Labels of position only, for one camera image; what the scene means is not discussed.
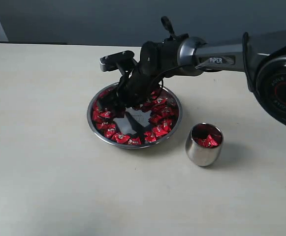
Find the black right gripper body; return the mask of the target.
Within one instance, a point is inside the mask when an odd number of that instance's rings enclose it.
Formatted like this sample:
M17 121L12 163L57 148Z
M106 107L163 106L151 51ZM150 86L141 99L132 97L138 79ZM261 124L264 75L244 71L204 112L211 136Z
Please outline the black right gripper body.
M131 71L117 67L122 77L116 89L116 108L134 107L144 103L162 83L162 76L144 66L135 66Z

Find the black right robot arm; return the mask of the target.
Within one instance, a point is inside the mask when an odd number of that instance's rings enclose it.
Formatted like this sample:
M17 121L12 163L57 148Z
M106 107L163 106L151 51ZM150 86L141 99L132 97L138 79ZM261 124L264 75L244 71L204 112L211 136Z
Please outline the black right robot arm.
M163 42L145 42L136 61L133 52L102 57L102 71L119 70L118 85L97 102L101 110L118 112L145 102L164 78L203 72L243 72L261 107L286 125L286 30L236 40L207 43L187 34Z

